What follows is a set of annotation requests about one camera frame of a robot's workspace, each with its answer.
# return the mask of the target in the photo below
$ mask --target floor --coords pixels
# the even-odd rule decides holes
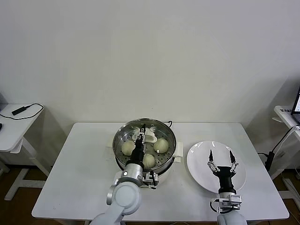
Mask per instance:
[[[5,201],[4,196],[13,184],[15,178],[20,172],[20,168],[12,168],[7,174],[0,177],[0,225],[60,225],[54,220],[36,219],[31,215],[33,206],[41,192],[36,188],[20,188],[12,201]],[[283,176],[290,178],[300,193],[300,180],[295,177],[296,172],[284,172]],[[46,176],[38,169],[30,169],[25,177],[28,180],[46,180]],[[287,190],[284,186],[281,175],[274,179],[275,186],[278,190]],[[300,212],[292,199],[284,200],[288,210],[300,221]],[[169,225],[171,223],[127,223],[127,225]],[[190,225],[216,225],[217,223],[189,223]],[[296,219],[290,215],[286,220],[264,221],[259,225],[297,225]]]

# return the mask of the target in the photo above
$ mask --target white plate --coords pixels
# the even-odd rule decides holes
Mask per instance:
[[[220,189],[219,179],[212,174],[207,165],[210,150],[212,150],[216,166],[231,166],[229,150],[232,151],[236,162],[239,163],[236,174],[232,177],[232,184],[236,191],[240,190],[246,182],[245,165],[234,150],[219,142],[203,141],[191,147],[187,154],[187,167],[192,177],[206,190],[218,193]]]

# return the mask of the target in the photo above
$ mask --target white table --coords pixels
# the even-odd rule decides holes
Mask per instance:
[[[13,118],[23,118],[29,117],[37,113],[41,106],[33,105],[29,107],[24,112],[17,114],[16,116],[12,115],[12,111],[29,104],[8,104],[8,105],[0,105],[1,111],[0,114],[4,116],[9,116]],[[21,146],[24,147],[26,155],[28,155],[29,159],[47,176],[50,173],[51,167],[45,162],[43,157],[37,154],[37,151],[32,147],[32,145],[26,140],[23,136],[26,131],[30,128],[36,118],[39,116],[38,113],[36,116],[24,119],[24,120],[13,120],[10,118],[4,118],[0,116],[0,123],[2,123],[2,129],[0,130],[0,152],[10,152],[10,153],[19,153],[21,150]],[[14,181],[12,187],[8,191],[5,196],[5,200],[12,200],[15,193],[17,192],[19,187],[24,188],[42,188],[45,181],[41,180],[23,180],[26,176],[28,169],[22,169],[19,173],[18,177]]]
[[[291,116],[292,108],[293,108],[292,106],[288,106],[288,105],[275,106],[274,111],[279,116],[279,118],[273,118],[273,119],[278,122],[285,123],[288,128],[298,125],[297,122]],[[294,131],[293,135],[295,135],[296,138],[300,141],[300,130]],[[274,161],[270,169],[270,175],[272,179],[276,178],[286,167],[290,165],[291,159],[295,154],[296,152],[294,153],[289,152],[288,154],[284,154],[279,160]],[[296,191],[293,183],[291,182],[290,179],[283,178],[282,180],[288,190],[279,191],[280,196],[282,197],[282,199],[292,198],[295,201],[298,209],[300,210],[300,201],[299,201],[300,195]]]
[[[33,208],[36,218],[92,220],[106,211],[106,194],[119,171],[107,142],[123,123],[74,124]],[[242,158],[247,181],[241,191],[240,213],[247,220],[288,218],[289,213],[245,130],[239,123],[173,123],[184,159],[171,167],[156,190],[142,189],[142,204],[126,221],[216,221],[210,209],[216,194],[199,186],[188,172],[187,152],[202,140],[233,148]]]

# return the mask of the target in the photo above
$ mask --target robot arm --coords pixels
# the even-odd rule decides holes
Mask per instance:
[[[106,203],[110,207],[105,213],[96,216],[91,225],[119,225],[125,215],[134,213],[140,207],[139,187],[143,185],[145,129],[145,125],[140,129],[135,149],[126,163],[126,168],[109,189]]]
[[[233,153],[230,153],[231,166],[216,166],[213,161],[212,151],[210,150],[209,161],[207,165],[212,173],[219,178],[220,189],[218,199],[212,199],[210,207],[214,212],[220,213],[217,217],[219,225],[247,225],[246,219],[237,212],[240,209],[242,199],[236,194],[231,178],[236,174],[236,167],[239,165]],[[218,209],[212,207],[212,202],[218,202]]]

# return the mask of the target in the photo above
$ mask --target metal frame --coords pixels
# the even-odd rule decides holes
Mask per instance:
[[[296,191],[292,181],[288,178],[282,178],[282,181],[284,182],[288,191],[279,191],[280,197],[282,199],[293,199],[300,210],[300,195]]]
[[[32,147],[32,145],[26,140],[25,137],[22,138],[23,143],[22,146],[25,148],[25,153],[29,156],[29,159],[46,175],[49,176],[51,171],[51,167],[48,163],[38,155],[37,151]],[[7,192],[4,200],[11,201],[18,188],[43,188],[45,181],[44,180],[24,180],[26,174],[28,173],[29,169],[23,168],[17,178],[15,179],[13,185],[10,187],[9,191]]]

